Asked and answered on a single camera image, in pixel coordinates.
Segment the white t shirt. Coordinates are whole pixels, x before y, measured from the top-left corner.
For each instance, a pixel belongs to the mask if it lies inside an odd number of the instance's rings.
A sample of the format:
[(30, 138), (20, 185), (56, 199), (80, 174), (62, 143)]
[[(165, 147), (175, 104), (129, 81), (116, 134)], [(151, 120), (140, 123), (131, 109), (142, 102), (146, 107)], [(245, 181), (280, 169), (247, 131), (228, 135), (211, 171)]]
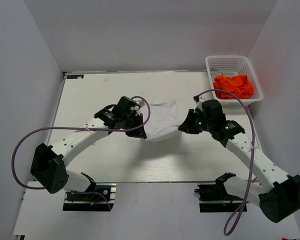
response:
[(181, 121), (178, 117), (175, 99), (161, 103), (150, 103), (150, 118), (143, 126), (146, 141), (161, 142), (181, 135), (178, 130)]

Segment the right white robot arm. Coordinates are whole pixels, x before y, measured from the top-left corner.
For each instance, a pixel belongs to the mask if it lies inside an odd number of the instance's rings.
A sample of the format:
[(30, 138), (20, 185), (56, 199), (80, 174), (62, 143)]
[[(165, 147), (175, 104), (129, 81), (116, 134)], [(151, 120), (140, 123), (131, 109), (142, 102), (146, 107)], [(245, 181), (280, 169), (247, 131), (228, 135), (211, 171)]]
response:
[(215, 99), (196, 99), (179, 131), (198, 135), (208, 132), (228, 151), (252, 169), (258, 183), (251, 183), (247, 201), (260, 207), (273, 223), (278, 223), (300, 209), (300, 176), (291, 176), (275, 165), (236, 121), (227, 120), (222, 105)]

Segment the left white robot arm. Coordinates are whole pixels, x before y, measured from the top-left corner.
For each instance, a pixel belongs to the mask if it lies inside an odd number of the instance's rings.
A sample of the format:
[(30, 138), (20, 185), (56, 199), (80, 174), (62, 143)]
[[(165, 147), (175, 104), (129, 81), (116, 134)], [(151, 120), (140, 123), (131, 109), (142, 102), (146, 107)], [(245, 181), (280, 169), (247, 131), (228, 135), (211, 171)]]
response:
[(76, 127), (68, 137), (52, 145), (36, 147), (30, 173), (50, 193), (60, 190), (78, 192), (84, 199), (95, 196), (96, 182), (86, 173), (77, 173), (67, 166), (81, 152), (112, 132), (124, 132), (128, 137), (146, 139), (141, 108), (147, 103), (140, 97), (123, 96), (117, 104), (106, 106), (85, 124)]

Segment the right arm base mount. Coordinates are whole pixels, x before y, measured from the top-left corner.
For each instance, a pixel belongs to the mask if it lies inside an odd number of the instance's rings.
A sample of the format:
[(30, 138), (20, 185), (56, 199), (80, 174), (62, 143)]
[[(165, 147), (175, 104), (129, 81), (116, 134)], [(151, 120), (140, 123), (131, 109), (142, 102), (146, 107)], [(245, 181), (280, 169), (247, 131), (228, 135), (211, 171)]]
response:
[(198, 184), (194, 194), (198, 197), (201, 213), (232, 213), (243, 201), (238, 196), (220, 190), (217, 184), (212, 182)]

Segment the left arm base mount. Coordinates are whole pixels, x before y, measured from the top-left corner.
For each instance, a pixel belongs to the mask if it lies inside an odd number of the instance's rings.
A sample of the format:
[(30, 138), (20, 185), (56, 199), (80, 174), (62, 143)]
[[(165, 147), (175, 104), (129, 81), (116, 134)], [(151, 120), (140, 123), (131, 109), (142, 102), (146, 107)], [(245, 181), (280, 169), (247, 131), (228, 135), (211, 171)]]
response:
[(84, 194), (65, 192), (64, 212), (110, 212), (116, 198), (116, 183), (97, 183)]

